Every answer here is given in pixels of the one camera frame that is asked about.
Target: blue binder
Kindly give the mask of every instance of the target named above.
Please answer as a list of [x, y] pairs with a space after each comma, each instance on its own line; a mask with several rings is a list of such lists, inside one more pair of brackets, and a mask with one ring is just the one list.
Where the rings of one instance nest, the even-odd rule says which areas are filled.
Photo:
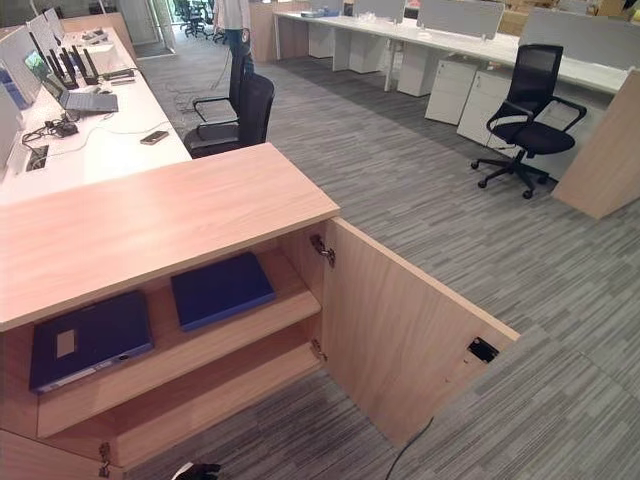
[[38, 324], [29, 388], [45, 393], [153, 348], [142, 292], [130, 292]]
[[190, 331], [219, 322], [276, 298], [253, 253], [171, 279], [180, 327]]

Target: chair seat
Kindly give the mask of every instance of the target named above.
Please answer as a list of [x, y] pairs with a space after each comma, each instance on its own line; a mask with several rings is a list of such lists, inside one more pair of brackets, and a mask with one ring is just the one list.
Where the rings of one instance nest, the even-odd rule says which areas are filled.
[[533, 122], [518, 133], [515, 138], [511, 138], [524, 125], [526, 125], [526, 122], [496, 125], [493, 128], [493, 134], [502, 140], [510, 140], [511, 143], [519, 145], [527, 152], [535, 155], [564, 152], [573, 148], [576, 143], [571, 135], [538, 122]]
[[241, 148], [237, 124], [210, 125], [187, 133], [183, 143], [191, 158], [206, 157]]

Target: smartphone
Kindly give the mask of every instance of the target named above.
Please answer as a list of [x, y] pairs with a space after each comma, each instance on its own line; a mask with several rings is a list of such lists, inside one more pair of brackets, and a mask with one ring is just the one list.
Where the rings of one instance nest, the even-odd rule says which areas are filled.
[[164, 130], [157, 130], [153, 132], [151, 135], [144, 137], [142, 140], [140, 140], [140, 143], [143, 145], [155, 145], [160, 140], [168, 136], [169, 136], [169, 132], [166, 132]]

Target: chair armrest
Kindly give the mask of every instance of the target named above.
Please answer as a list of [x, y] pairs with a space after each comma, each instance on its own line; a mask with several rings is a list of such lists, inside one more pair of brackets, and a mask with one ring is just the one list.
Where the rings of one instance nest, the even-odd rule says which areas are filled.
[[200, 129], [203, 127], [215, 127], [216, 125], [229, 125], [230, 123], [238, 123], [239, 119], [234, 118], [233, 120], [222, 120], [220, 122], [203, 122], [196, 127], [196, 131], [198, 135], [200, 134]]
[[504, 139], [505, 142], [507, 142], [508, 144], [512, 144], [511, 140], [513, 140], [518, 135], [518, 133], [524, 130], [528, 125], [533, 123], [533, 120], [535, 119], [535, 115], [531, 110], [527, 110], [526, 108], [523, 108], [520, 105], [516, 105], [515, 103], [512, 103], [509, 100], [505, 100], [504, 102], [502, 102], [502, 105], [500, 105], [500, 108], [498, 109], [498, 111], [489, 120], [487, 120], [487, 125], [486, 125], [487, 130], [493, 133], [493, 129], [491, 126], [493, 122], [501, 118], [515, 117], [519, 115], [526, 115], [527, 121], [521, 128], [516, 130], [513, 133], [513, 135], [511, 135], [510, 138]]
[[574, 110], [576, 110], [578, 112], [578, 116], [576, 116], [576, 118], [574, 118], [569, 123], [569, 125], [564, 127], [564, 130], [562, 130], [563, 132], [566, 132], [567, 130], [569, 130], [576, 123], [578, 123], [580, 120], [582, 120], [585, 117], [585, 115], [587, 114], [587, 107], [584, 107], [582, 105], [578, 105], [577, 103], [570, 102], [569, 100], [566, 100], [566, 99], [561, 98], [561, 97], [556, 97], [555, 95], [553, 97], [551, 97], [551, 99], [553, 101], [555, 101], [555, 102], [562, 103], [562, 104], [566, 105], [567, 107], [573, 108]]
[[200, 105], [201, 103], [213, 103], [213, 102], [222, 102], [222, 101], [227, 101], [231, 103], [231, 100], [229, 99], [229, 97], [200, 97], [200, 98], [196, 98], [192, 102], [192, 104], [193, 104], [193, 109], [198, 114], [198, 116], [202, 119], [203, 122], [206, 122], [207, 119], [204, 118], [204, 115], [202, 114], [202, 112], [198, 110], [198, 105]]

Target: open cabinet door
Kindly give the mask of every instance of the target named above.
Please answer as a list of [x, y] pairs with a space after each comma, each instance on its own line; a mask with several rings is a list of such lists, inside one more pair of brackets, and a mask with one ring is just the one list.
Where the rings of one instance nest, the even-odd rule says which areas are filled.
[[[0, 430], [2, 480], [97, 480], [101, 466], [95, 460]], [[111, 480], [122, 479], [120, 468], [109, 467], [109, 472]]]
[[[476, 338], [502, 351], [519, 335], [344, 220], [326, 227], [336, 255], [324, 272], [326, 367], [404, 444], [487, 368], [468, 350]], [[483, 346], [472, 348], [485, 357]]]

